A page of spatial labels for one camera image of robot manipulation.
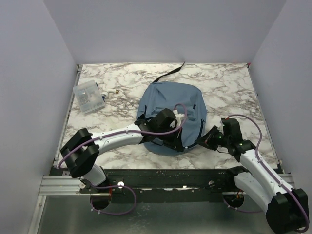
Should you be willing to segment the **blue student backpack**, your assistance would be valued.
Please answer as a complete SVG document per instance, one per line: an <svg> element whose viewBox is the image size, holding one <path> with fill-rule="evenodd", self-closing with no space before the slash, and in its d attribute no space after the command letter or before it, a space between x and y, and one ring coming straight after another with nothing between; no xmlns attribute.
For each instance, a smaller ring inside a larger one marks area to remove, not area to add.
<svg viewBox="0 0 312 234"><path fill-rule="evenodd" d="M157 133L144 143L148 151L177 156L197 146L205 129L207 109L196 86L158 77L141 97L136 117L149 132Z"/></svg>

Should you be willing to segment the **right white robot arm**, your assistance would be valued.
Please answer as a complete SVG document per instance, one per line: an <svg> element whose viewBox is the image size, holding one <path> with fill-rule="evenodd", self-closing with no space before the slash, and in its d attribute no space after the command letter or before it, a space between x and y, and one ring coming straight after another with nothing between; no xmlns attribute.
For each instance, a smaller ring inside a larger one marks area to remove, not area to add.
<svg viewBox="0 0 312 234"><path fill-rule="evenodd" d="M230 191L243 190L265 213L273 232L306 232L310 225L307 194L286 182L260 155L259 146L243 138L236 117L222 118L220 127L213 126L197 144L213 151L226 148L245 167L225 177L224 185Z"/></svg>

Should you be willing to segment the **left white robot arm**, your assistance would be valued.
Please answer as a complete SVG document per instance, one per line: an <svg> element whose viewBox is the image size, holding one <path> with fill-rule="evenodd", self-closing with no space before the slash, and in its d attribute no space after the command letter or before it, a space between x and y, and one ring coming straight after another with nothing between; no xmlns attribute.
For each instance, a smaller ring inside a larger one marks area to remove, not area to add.
<svg viewBox="0 0 312 234"><path fill-rule="evenodd" d="M156 139L161 146L182 152L184 123L185 114L165 108L154 117L141 114L133 124L117 130L90 133L82 128L62 147L60 163L67 166L72 178L83 177L96 192L102 193L108 187L108 180L104 170L96 165L99 155L127 145L155 144Z"/></svg>

